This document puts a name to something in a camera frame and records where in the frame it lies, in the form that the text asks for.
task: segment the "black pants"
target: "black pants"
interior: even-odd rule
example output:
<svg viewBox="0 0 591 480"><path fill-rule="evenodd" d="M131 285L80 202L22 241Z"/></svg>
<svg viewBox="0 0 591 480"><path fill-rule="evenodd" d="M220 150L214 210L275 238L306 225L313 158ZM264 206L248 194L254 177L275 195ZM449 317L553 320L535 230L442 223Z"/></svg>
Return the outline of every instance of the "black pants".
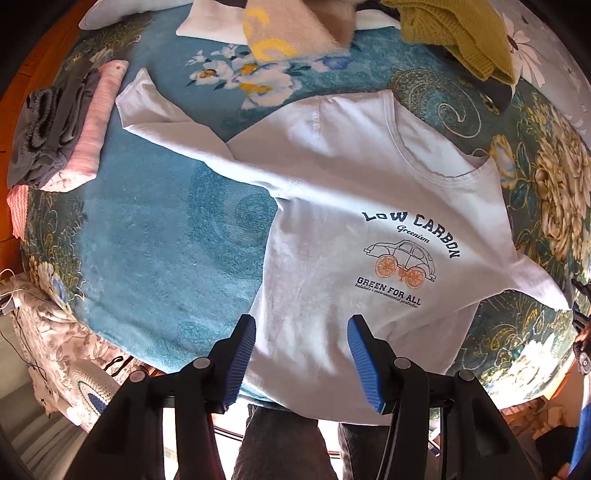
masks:
<svg viewBox="0 0 591 480"><path fill-rule="evenodd" d="M248 411L232 480L337 480L318 420L254 405ZM375 480L387 436L388 427L339 424L343 480Z"/></svg>

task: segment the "mustard sweater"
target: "mustard sweater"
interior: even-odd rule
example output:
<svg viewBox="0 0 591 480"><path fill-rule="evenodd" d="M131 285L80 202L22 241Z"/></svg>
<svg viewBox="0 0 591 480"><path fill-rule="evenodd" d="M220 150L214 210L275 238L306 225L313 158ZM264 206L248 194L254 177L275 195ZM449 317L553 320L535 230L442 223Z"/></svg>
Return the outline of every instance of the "mustard sweater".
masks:
<svg viewBox="0 0 591 480"><path fill-rule="evenodd" d="M486 0L381 0L400 12L407 43L443 45L474 77L517 82L505 26Z"/></svg>

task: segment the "car wheel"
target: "car wheel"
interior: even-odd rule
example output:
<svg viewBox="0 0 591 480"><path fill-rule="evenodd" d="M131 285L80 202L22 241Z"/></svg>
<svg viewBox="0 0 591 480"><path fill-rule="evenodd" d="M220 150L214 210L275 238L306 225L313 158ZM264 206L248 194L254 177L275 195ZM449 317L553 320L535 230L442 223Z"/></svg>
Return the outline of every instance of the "car wheel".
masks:
<svg viewBox="0 0 591 480"><path fill-rule="evenodd" d="M425 272L422 268L412 267L406 274L406 284L408 288L421 288L425 283Z"/></svg>
<svg viewBox="0 0 591 480"><path fill-rule="evenodd" d="M388 278L396 273L398 261L392 255L382 255L375 263L375 274L380 278Z"/></svg>

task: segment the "wooden floor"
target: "wooden floor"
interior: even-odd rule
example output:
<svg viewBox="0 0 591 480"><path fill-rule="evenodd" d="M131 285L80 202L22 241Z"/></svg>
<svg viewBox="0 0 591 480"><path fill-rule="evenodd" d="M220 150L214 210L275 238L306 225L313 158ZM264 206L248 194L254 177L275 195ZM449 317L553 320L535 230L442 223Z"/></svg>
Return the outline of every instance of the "wooden floor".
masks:
<svg viewBox="0 0 591 480"><path fill-rule="evenodd" d="M43 35L0 100L0 198L3 201L0 207L0 270L11 268L15 273L22 271L20 241L12 236L10 210L5 201L8 194L8 161L18 114L29 93L51 85L80 34L78 23L94 3L95 0L79 0Z"/></svg>

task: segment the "pink folded garment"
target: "pink folded garment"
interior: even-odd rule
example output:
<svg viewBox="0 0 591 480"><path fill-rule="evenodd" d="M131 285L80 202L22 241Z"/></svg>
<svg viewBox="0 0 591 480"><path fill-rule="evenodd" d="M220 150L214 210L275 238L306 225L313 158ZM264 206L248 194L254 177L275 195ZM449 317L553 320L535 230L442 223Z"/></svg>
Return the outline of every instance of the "pink folded garment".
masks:
<svg viewBox="0 0 591 480"><path fill-rule="evenodd" d="M42 190L69 192L96 178L107 124L128 65L125 60L112 60L99 68L100 80L90 101L80 139L66 168L57 172Z"/></svg>
<svg viewBox="0 0 591 480"><path fill-rule="evenodd" d="M29 185L16 185L11 188L6 201L12 217L12 234L16 238L24 239L29 204Z"/></svg>

